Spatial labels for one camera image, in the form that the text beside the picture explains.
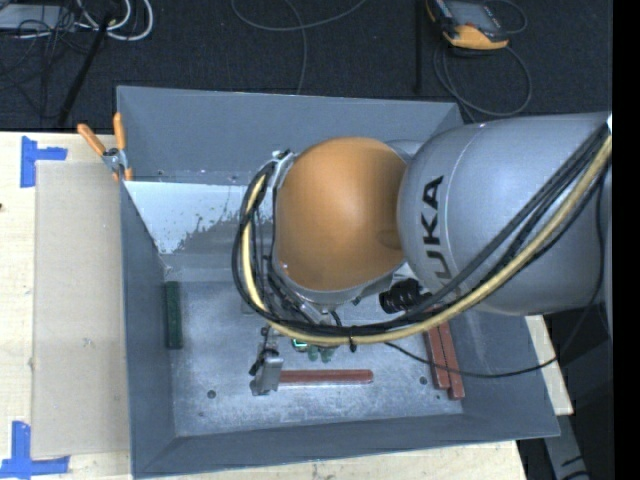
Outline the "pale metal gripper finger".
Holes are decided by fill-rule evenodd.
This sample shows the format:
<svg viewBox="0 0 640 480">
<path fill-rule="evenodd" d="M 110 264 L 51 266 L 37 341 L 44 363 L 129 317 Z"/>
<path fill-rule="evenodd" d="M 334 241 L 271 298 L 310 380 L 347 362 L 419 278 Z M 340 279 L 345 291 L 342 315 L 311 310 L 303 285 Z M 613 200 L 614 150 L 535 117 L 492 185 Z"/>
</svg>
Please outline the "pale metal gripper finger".
<svg viewBox="0 0 640 480">
<path fill-rule="evenodd" d="M 262 341 L 258 346 L 259 356 L 279 355 L 279 333 L 271 326 L 265 325 L 261 329 Z"/>
<path fill-rule="evenodd" d="M 272 391 L 277 391 L 284 359 L 277 355 L 262 355 L 252 365 L 249 375 L 250 390 L 253 396 L 267 395 Z"/>
</svg>

